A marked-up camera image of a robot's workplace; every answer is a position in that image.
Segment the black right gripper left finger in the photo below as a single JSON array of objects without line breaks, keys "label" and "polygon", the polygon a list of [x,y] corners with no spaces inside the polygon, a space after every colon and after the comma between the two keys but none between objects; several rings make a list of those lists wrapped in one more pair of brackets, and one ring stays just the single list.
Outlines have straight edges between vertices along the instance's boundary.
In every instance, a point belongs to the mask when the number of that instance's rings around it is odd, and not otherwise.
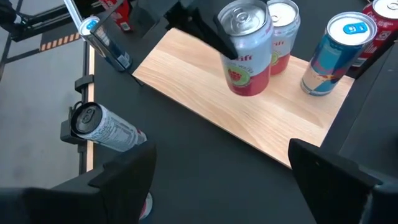
[{"label": "black right gripper left finger", "polygon": [[145,142],[52,189],[2,188],[1,224],[139,223],[152,210],[156,160]]}]

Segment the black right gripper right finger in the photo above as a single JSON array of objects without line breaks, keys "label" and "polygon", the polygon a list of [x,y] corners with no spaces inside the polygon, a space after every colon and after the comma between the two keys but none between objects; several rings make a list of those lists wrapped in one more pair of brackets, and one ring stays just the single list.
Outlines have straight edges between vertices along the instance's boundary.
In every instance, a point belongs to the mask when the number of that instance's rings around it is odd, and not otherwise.
[{"label": "black right gripper right finger", "polygon": [[288,157],[317,223],[397,223],[396,178],[297,138]]}]

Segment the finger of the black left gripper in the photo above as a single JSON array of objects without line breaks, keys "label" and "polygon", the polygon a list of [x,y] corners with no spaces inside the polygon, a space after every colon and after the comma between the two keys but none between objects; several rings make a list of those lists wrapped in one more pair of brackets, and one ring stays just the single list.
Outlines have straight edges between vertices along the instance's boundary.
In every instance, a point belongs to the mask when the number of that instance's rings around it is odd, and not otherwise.
[{"label": "finger of the black left gripper", "polygon": [[228,59],[238,57],[234,44],[215,14],[204,13],[199,8],[191,10],[188,14],[190,35],[200,39]]}]

